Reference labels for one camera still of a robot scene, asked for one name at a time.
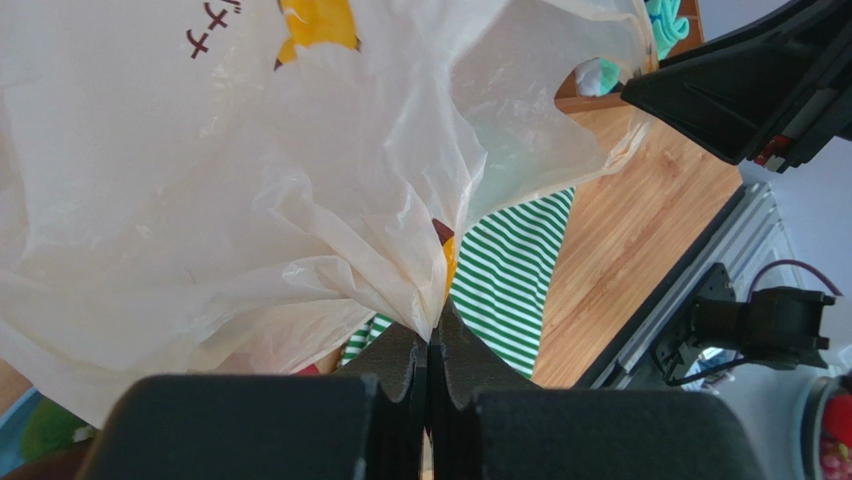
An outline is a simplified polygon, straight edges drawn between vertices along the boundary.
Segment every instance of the orange printed cartoon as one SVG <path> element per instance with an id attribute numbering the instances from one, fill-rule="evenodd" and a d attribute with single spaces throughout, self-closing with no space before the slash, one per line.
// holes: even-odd
<path id="1" fill-rule="evenodd" d="M 355 19 L 347 0 L 277 0 L 287 20 L 290 38 L 281 45 L 275 68 L 296 59 L 296 45 L 336 43 L 358 49 Z"/>

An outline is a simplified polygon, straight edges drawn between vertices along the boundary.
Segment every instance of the green plush toy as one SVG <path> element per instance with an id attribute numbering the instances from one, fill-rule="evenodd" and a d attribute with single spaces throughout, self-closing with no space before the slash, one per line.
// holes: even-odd
<path id="1" fill-rule="evenodd" d="M 21 437 L 21 458 L 31 462 L 94 437 L 95 428 L 49 398 L 42 399 Z"/>

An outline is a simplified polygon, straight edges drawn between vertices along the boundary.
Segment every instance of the translucent plastic bag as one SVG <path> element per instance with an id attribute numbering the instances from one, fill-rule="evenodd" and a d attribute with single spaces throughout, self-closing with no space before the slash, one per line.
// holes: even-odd
<path id="1" fill-rule="evenodd" d="M 641 0 L 0 2 L 0 356 L 99 425 L 163 372 L 422 336 L 461 237 L 614 171 L 553 94 L 653 68 Z"/>

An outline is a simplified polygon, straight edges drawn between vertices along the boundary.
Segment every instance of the red component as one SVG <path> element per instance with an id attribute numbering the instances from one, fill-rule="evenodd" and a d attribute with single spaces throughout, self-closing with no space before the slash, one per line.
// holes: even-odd
<path id="1" fill-rule="evenodd" d="M 838 395 L 825 405 L 822 428 L 844 445 L 852 445 L 852 395 Z"/>
<path id="2" fill-rule="evenodd" d="M 307 367 L 305 367 L 305 369 L 299 370 L 298 372 L 296 372 L 296 375 L 310 377 L 312 375 L 319 375 L 319 373 L 320 373 L 319 368 L 317 368 L 317 366 L 314 365 L 314 364 L 310 364 Z"/>
<path id="3" fill-rule="evenodd" d="M 773 155 L 783 157 L 784 153 L 787 151 L 787 147 L 789 147 L 792 142 L 793 139 L 790 137 L 775 135 L 775 137 L 773 137 L 772 140 L 763 147 L 760 155 L 754 159 L 754 163 L 762 167 L 766 165 L 766 162 L 768 162 Z"/>

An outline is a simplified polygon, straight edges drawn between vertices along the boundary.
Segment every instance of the green striped cloth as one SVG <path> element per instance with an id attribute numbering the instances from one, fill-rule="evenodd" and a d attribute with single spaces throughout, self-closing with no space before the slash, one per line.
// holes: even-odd
<path id="1" fill-rule="evenodd" d="M 464 322 L 506 363 L 532 377 L 544 300 L 574 189 L 492 213 L 464 237 L 450 295 Z M 346 344 L 346 364 L 387 329 L 376 315 Z"/>

